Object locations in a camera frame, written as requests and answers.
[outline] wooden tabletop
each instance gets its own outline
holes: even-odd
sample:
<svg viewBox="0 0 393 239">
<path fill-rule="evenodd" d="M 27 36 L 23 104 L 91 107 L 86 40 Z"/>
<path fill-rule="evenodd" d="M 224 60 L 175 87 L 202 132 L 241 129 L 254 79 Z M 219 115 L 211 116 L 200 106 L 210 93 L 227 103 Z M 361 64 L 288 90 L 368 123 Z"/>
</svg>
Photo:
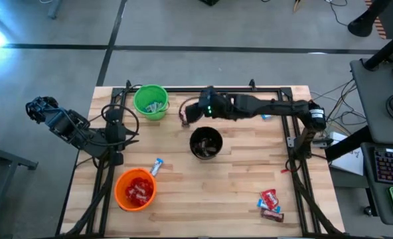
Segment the wooden tabletop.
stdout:
<svg viewBox="0 0 393 239">
<path fill-rule="evenodd" d="M 290 87 L 294 100 L 311 98 L 307 86 Z M 89 119 L 110 102 L 111 91 L 111 87 L 95 89 Z M 112 195 L 106 236 L 300 236 L 291 175 L 281 173 L 287 160 L 281 118 L 273 116 L 264 121 L 254 117 L 236 122 L 202 118 L 183 129 L 177 116 L 179 106 L 196 95 L 169 93 L 170 108 L 161 121 L 148 121 L 138 114 L 140 130 L 136 139 L 140 142 L 123 151 L 124 165 L 116 167 L 114 184 L 123 172 L 137 167 L 150 169 L 159 157 L 164 164 L 156 176 L 157 196 L 144 211 L 126 212 Z M 276 98 L 275 93 L 254 95 L 265 100 Z M 132 96 L 129 94 L 126 104 L 136 112 Z M 130 114 L 125 114 L 124 123 L 135 129 Z M 92 127 L 104 126 L 102 118 L 92 122 Z M 224 141 L 221 152 L 208 161 L 197 159 L 189 148 L 191 133 L 201 126 L 217 129 Z M 315 149 L 313 152 L 323 154 Z M 89 155 L 80 152 L 78 162 L 87 158 Z M 344 231 L 326 160 L 312 157 L 307 163 L 316 203 L 335 227 Z M 95 176 L 96 168 L 91 161 L 75 170 L 61 232 L 70 230 L 90 204 Z M 266 189 L 276 189 L 281 212 L 285 214 L 283 223 L 260 217 L 256 203 L 259 193 Z M 309 228 L 313 228 L 307 204 L 305 213 Z"/>
</svg>

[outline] green bucket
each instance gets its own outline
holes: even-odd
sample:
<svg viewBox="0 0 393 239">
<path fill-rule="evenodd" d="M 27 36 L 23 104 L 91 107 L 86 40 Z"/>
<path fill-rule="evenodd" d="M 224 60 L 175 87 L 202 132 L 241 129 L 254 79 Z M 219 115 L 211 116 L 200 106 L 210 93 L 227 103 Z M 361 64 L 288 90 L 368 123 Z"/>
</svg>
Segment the green bucket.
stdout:
<svg viewBox="0 0 393 239">
<path fill-rule="evenodd" d="M 164 105 L 155 112 L 148 112 L 148 107 L 153 102 L 160 102 Z M 133 97 L 133 105 L 135 109 L 143 114 L 149 120 L 160 120 L 165 116 L 167 105 L 169 104 L 169 95 L 167 91 L 158 85 L 141 86 Z"/>
</svg>

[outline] keyboard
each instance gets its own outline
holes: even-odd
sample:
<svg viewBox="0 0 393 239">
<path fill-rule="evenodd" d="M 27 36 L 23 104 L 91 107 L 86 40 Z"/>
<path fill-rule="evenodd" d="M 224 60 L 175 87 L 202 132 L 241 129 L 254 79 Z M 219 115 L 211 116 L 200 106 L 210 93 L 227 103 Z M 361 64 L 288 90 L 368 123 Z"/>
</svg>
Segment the keyboard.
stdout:
<svg viewBox="0 0 393 239">
<path fill-rule="evenodd" d="M 393 153 L 375 149 L 374 156 L 376 162 L 376 180 L 378 182 L 393 184 Z"/>
</svg>

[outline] black bowl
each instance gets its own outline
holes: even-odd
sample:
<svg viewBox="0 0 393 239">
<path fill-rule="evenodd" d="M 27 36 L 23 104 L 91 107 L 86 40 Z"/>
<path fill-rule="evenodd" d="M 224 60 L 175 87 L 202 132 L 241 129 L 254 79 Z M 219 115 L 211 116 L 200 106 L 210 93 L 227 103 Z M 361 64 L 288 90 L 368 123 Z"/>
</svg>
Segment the black bowl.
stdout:
<svg viewBox="0 0 393 239">
<path fill-rule="evenodd" d="M 189 140 L 192 153 L 199 159 L 212 159 L 222 149 L 221 134 L 211 127 L 199 127 Z"/>
</svg>

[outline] gray floor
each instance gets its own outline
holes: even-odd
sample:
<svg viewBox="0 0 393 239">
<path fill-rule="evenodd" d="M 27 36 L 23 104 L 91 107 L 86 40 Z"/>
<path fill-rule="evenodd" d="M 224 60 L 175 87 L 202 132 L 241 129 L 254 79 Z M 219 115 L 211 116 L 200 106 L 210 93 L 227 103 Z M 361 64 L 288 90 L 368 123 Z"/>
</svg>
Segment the gray floor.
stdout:
<svg viewBox="0 0 393 239">
<path fill-rule="evenodd" d="M 14 33 L 11 43 L 107 44 L 119 3 L 64 1 L 53 21 L 46 17 L 49 5 L 38 0 L 4 0 L 0 19 Z M 378 49 L 387 43 L 376 31 L 365 39 L 352 36 L 335 22 L 323 0 L 303 1 L 294 14 L 292 5 L 292 0 L 222 0 L 210 8 L 197 0 L 129 0 L 116 44 Z M 337 13 L 348 23 L 365 9 L 363 0 L 353 0 Z M 32 122 L 24 105 L 36 96 L 53 96 L 63 107 L 86 115 L 104 54 L 0 50 L 0 148 L 39 162 L 36 171 L 20 169 L 15 175 L 2 207 L 0 233 L 16 238 L 54 234 L 77 150 Z M 258 85 L 308 84 L 323 93 L 349 81 L 349 62 L 361 57 L 367 56 L 114 51 L 104 85 L 123 86 L 127 79 L 170 86 L 245 85 L 253 78 Z M 340 92 L 328 96 L 337 99 Z M 317 101 L 327 111 L 335 104 L 326 98 Z M 347 102 L 362 112 L 357 92 Z M 393 236 L 393 227 L 360 214 L 360 207 L 366 206 L 363 190 L 337 189 L 337 198 L 347 232 Z"/>
</svg>

